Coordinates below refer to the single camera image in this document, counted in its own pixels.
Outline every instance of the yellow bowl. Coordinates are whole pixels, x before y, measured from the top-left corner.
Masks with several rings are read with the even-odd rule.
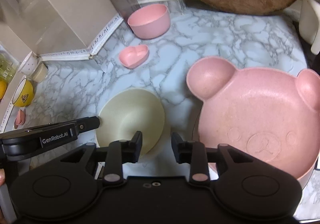
[[[28,106],[32,102],[34,96],[31,82],[27,79],[23,79],[13,95],[12,104],[20,108]]]

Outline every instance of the pink bear plate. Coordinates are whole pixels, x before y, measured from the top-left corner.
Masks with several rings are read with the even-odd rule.
[[[128,46],[119,54],[119,60],[124,67],[136,68],[142,64],[149,56],[147,45]]]
[[[198,134],[227,143],[308,182],[320,150],[320,77],[271,68],[236,69],[210,56],[192,65],[187,85],[204,102]]]

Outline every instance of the white pitcher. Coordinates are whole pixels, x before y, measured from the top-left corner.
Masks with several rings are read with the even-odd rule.
[[[311,44],[311,52],[320,51],[320,0],[302,0],[300,12],[299,33]]]

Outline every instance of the marble countertop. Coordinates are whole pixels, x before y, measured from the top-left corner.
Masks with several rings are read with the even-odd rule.
[[[26,109],[25,127],[63,122],[98,115],[104,104],[119,92],[139,87],[152,91],[162,101],[172,131],[190,140],[202,103],[188,90],[190,66],[208,55],[218,55],[238,68],[264,66],[292,75],[307,67],[298,36],[285,16],[255,17],[197,9],[171,14],[172,25],[163,36],[141,41],[123,23],[95,57],[100,70],[90,62],[49,65],[49,74],[37,86],[33,103]],[[119,52],[140,43],[149,46],[145,63],[134,70],[124,68]],[[95,132],[32,159],[37,166],[74,147],[95,141]],[[175,163],[169,140],[153,161],[124,165],[125,175],[187,175],[189,166]],[[320,173],[314,172],[303,191],[298,219],[320,218]]]

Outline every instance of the bear ear compartment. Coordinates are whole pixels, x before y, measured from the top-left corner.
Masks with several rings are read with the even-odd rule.
[[[188,71],[188,88],[198,99],[205,101],[226,85],[236,70],[233,64],[223,58],[205,57]]]
[[[320,111],[320,76],[313,70],[303,69],[297,76],[296,87],[304,102]]]

